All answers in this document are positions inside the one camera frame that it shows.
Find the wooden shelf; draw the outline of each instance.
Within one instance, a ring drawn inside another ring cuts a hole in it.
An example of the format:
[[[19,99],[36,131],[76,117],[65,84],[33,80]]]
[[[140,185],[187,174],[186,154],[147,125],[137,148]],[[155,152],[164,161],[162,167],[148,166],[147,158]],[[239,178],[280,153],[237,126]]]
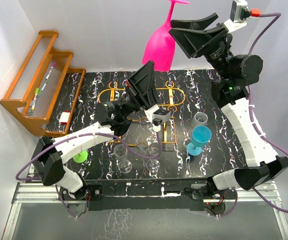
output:
[[[37,39],[16,74],[12,84],[0,104],[5,107],[26,129],[35,136],[60,137],[66,135],[86,70],[72,68],[70,62],[73,53],[59,51],[53,47],[58,37],[56,31],[40,31]],[[30,104],[34,99],[36,88],[42,89],[47,74],[53,63],[46,87],[36,99],[35,109]],[[80,74],[74,102],[71,104],[69,122],[64,130],[50,131],[47,126],[57,103],[63,81],[68,73]]]

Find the red connector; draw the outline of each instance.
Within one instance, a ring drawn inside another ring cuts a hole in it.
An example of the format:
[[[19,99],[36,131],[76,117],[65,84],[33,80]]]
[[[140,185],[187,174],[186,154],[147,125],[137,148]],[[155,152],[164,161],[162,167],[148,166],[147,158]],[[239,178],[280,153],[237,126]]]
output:
[[[250,11],[250,15],[251,15],[251,17],[258,18],[258,17],[261,15],[261,11],[260,11],[259,9],[253,8],[253,9]]]

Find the marker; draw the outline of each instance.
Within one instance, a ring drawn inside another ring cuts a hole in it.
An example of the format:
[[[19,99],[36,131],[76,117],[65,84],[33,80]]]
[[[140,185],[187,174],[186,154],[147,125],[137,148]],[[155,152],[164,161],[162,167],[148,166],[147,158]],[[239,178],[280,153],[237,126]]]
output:
[[[49,70],[49,72],[48,72],[48,74],[47,74],[47,76],[46,76],[46,78],[45,78],[45,83],[44,83],[44,85],[42,86],[42,88],[41,88],[41,90],[40,90],[40,92],[39,92],[38,95],[40,95],[41,92],[43,92],[43,90],[44,90],[44,88],[45,88],[45,86],[46,86],[46,84],[47,84],[47,82],[48,82],[48,79],[49,79],[49,77],[50,77],[50,75],[51,75],[51,72],[52,72],[53,68],[55,68],[55,66],[56,66],[56,62],[53,62],[52,66],[50,67],[50,70]]]
[[[35,108],[35,102],[36,102],[36,99],[38,98],[38,94],[39,94],[39,88],[36,88],[35,89],[35,95],[34,95],[34,99],[33,99],[33,104],[32,104],[32,111],[34,110]]]

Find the wooden rack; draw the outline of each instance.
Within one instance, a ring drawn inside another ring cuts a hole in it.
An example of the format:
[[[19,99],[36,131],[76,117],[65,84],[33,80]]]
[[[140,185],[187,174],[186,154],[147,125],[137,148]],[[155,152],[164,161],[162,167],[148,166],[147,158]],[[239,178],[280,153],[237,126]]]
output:
[[[84,68],[72,68],[70,62],[73,53],[59,51],[53,47],[58,37],[56,31],[40,31],[37,39],[30,49],[27,57],[17,72],[12,84],[6,92],[0,104],[6,108],[28,131],[35,136],[61,137],[68,133],[74,108],[78,100],[82,82],[86,70]],[[53,63],[47,80],[47,85],[36,100],[35,108],[30,111],[30,103],[34,99],[36,88],[41,89],[45,78]],[[59,93],[67,74],[80,75],[78,87],[75,91],[74,101],[71,104],[69,121],[61,129],[49,130],[48,124],[57,103]]]

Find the white wall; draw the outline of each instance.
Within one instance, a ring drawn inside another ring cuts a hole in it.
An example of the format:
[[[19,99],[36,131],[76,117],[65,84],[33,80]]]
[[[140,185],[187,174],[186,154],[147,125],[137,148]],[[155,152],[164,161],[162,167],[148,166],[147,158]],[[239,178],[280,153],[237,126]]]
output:
[[[251,8],[265,8],[271,0],[249,0]],[[88,71],[137,70],[146,43],[167,17],[168,0],[19,0],[35,31],[54,29],[55,46],[74,52],[72,64]],[[230,17],[232,0],[191,0],[176,4],[173,19],[201,19],[217,12],[217,22]],[[257,25],[235,32],[233,53],[240,54]],[[209,68],[201,57],[188,59],[177,47],[172,69]]]
[[[36,36],[18,0],[0,0],[0,99]],[[0,239],[17,184],[15,175],[29,161],[36,141],[0,105]]]
[[[253,51],[264,60],[260,80],[253,86],[254,112],[267,137],[288,151],[288,0],[272,1],[263,12],[281,12],[282,16]],[[260,20],[252,40],[271,20]],[[288,209],[288,169],[276,184],[283,207]]]

